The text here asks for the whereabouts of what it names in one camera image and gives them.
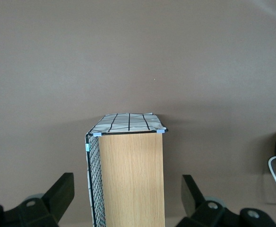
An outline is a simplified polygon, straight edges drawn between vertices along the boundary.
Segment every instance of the wooden panel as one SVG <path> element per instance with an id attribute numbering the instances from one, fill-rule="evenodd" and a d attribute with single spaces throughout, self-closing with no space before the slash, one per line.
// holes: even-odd
<path id="1" fill-rule="evenodd" d="M 99 138 L 107 227 L 164 227 L 162 134 Z"/>

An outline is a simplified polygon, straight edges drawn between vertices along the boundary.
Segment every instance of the grid pattern fabric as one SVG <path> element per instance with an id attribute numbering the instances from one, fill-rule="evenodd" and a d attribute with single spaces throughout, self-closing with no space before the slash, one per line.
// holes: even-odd
<path id="1" fill-rule="evenodd" d="M 138 131 L 166 130 L 159 118 L 152 113 L 117 113 L 104 116 L 89 132 L 127 133 Z"/>

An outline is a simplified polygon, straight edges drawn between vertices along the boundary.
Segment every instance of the metal mesh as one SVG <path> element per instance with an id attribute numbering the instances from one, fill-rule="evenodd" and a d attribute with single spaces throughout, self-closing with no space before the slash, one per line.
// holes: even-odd
<path id="1" fill-rule="evenodd" d="M 106 227 L 98 137 L 88 136 L 88 183 L 94 227 Z"/>

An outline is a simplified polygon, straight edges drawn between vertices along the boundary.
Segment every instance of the screw hole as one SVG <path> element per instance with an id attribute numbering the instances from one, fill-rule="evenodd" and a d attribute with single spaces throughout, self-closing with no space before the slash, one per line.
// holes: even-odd
<path id="1" fill-rule="evenodd" d="M 215 204 L 214 202 L 208 203 L 208 207 L 211 208 L 211 209 L 218 209 L 218 205 Z"/>
<path id="2" fill-rule="evenodd" d="M 32 207 L 35 205 L 35 201 L 30 201 L 26 204 L 27 207 Z"/>
<path id="3" fill-rule="evenodd" d="M 252 218 L 259 218 L 260 217 L 260 215 L 257 212 L 255 212 L 254 210 L 247 211 L 247 214 Z"/>

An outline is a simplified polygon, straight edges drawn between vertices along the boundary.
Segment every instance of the storage cube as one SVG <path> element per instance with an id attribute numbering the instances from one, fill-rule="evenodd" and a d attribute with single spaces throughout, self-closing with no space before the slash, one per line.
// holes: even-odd
<path id="1" fill-rule="evenodd" d="M 162 133 L 156 115 L 109 114 L 86 134 L 94 227 L 164 227 Z"/>

